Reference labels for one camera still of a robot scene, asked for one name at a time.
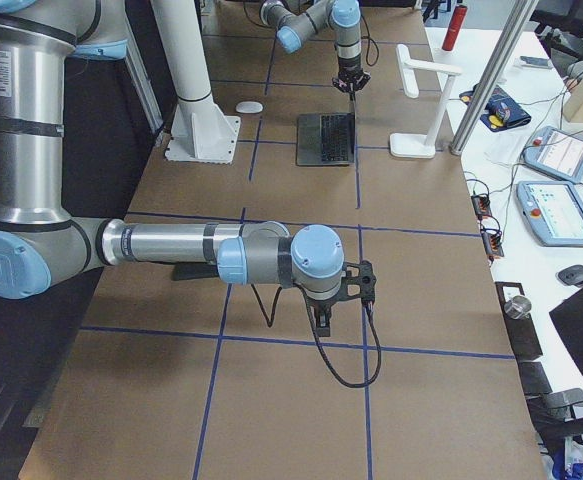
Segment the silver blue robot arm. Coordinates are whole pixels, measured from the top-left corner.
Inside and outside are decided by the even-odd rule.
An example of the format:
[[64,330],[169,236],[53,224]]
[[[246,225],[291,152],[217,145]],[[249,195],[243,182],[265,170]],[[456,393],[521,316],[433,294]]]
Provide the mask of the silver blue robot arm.
[[370,81],[370,74],[362,67],[362,14],[357,1],[315,1],[299,14],[293,13],[286,1],[262,1],[259,15],[265,26],[276,31],[278,42],[289,54],[322,30],[333,30],[338,73],[332,85],[350,101],[354,102],[356,93]]
[[64,63],[127,51],[121,1],[0,1],[0,297],[24,299],[123,262],[171,264],[194,278],[298,288],[315,336],[345,298],[338,234],[259,224],[132,224],[62,205]]

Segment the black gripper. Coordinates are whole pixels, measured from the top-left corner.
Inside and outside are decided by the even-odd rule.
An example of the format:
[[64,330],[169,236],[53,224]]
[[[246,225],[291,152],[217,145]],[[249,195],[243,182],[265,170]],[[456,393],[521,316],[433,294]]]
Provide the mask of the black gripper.
[[355,102],[355,92],[362,90],[370,80],[371,75],[363,70],[340,71],[332,78],[332,85],[340,92],[349,93],[349,100]]
[[324,300],[308,297],[306,302],[309,307],[313,324],[316,325],[317,335],[330,336],[330,320],[332,318],[332,308],[334,305],[340,302],[340,299],[337,296]]

